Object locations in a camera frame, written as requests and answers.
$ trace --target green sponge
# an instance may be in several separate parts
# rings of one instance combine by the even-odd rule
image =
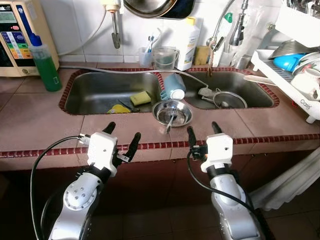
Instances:
[[[151,102],[151,98],[146,91],[139,92],[130,97],[133,105],[147,104]]]

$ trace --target backsplash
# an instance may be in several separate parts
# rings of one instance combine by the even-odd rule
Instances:
[[[55,46],[58,53],[67,52],[81,45],[94,29],[97,28],[104,15],[104,8],[100,0],[40,0]],[[234,12],[233,21],[238,17],[242,0],[236,0],[229,12]],[[225,0],[196,0],[190,16],[196,17],[196,25],[201,29],[198,45],[203,46],[216,26],[218,18],[226,4]],[[280,0],[250,0],[247,14],[254,14],[250,18],[246,34],[248,39],[255,39],[253,46],[258,46],[267,32],[266,25],[275,22],[278,16]],[[115,49],[111,37],[113,32],[112,17],[107,12],[105,20],[98,33],[84,47],[62,56],[66,62],[136,62],[138,48],[146,47],[148,36],[156,28],[163,32],[162,38],[156,46],[175,46],[170,38],[175,29],[184,23],[184,20],[171,19],[144,19],[124,9],[119,15],[119,35],[121,46]],[[257,27],[250,29],[250,24],[256,21]]]

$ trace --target countertop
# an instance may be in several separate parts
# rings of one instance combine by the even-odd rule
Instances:
[[[64,63],[98,68],[137,68],[135,63]],[[141,132],[140,150],[135,161],[157,161],[185,158],[188,152],[187,127],[172,128],[164,134],[151,112],[97,115],[69,115],[58,103],[75,69],[59,69],[63,88],[47,92],[39,77],[0,78],[0,168],[28,169],[38,150],[53,142],[80,133],[93,134],[115,122],[113,132],[120,150],[125,150],[136,132]],[[315,149],[320,146],[320,123],[308,124],[307,114],[277,87],[268,86],[280,99],[276,107],[201,110],[188,104],[193,112],[191,126],[196,138],[204,141],[213,134],[212,121],[234,139],[234,155]],[[67,167],[86,162],[85,148],[76,141],[61,144],[52,155],[67,155],[67,164],[57,156],[56,164],[45,167]]]

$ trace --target sink basin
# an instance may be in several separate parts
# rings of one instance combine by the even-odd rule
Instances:
[[[152,73],[88,72],[77,76],[66,99],[64,110],[73,115],[106,114],[121,100],[133,107],[130,96],[147,91],[151,102],[137,106],[140,112],[151,112],[159,102],[161,88]]]
[[[247,103],[248,108],[268,108],[274,105],[272,98],[255,82],[244,80],[244,74],[232,71],[214,71],[212,76],[207,76],[207,72],[188,72],[209,85],[209,89],[215,91],[233,92],[241,96]],[[205,86],[196,80],[182,75],[186,87],[184,99],[191,105],[199,109],[216,109],[210,102],[201,99],[198,91]]]

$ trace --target dish rack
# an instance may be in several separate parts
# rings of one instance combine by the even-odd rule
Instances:
[[[320,46],[320,19],[283,4],[275,29],[308,48]]]
[[[254,64],[254,71],[260,70],[264,75],[273,81],[289,98],[299,105],[309,117],[306,122],[312,124],[315,120],[320,120],[320,102],[310,101],[302,95],[294,86],[290,84],[293,76],[274,66],[268,57],[274,50],[258,49],[254,51],[251,62]]]

